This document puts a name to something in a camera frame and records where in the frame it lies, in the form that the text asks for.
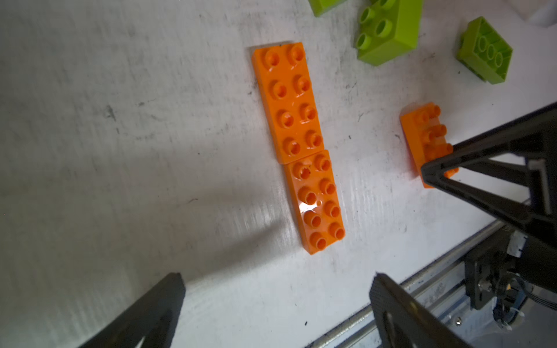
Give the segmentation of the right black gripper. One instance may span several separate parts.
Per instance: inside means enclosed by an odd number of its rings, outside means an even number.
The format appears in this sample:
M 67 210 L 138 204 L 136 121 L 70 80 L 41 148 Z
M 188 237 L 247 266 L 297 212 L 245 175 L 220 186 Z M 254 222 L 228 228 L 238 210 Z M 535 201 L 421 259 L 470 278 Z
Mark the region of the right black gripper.
M 529 189 L 520 203 L 445 177 L 458 168 Z M 529 235 L 556 234 L 556 104 L 455 145 L 450 155 L 420 169 L 425 184 L 463 200 Z M 556 248 L 504 226 L 466 256 L 465 287 L 471 308 L 496 297 L 511 307 L 522 293 L 547 308 L 556 303 L 532 287 L 556 293 Z

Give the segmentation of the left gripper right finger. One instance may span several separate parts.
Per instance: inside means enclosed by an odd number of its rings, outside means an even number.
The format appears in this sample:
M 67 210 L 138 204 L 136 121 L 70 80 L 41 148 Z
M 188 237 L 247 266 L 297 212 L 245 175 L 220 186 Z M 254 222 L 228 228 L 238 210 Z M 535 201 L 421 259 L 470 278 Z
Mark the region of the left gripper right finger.
M 369 292 L 383 347 L 468 347 L 387 274 L 375 275 Z

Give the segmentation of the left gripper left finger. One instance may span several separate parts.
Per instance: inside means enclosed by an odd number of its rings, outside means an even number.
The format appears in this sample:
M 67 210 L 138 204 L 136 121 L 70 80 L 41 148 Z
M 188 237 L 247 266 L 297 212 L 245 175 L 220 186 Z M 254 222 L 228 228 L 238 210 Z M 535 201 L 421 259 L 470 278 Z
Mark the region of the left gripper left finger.
M 180 273 L 169 273 L 82 347 L 169 347 L 186 295 Z

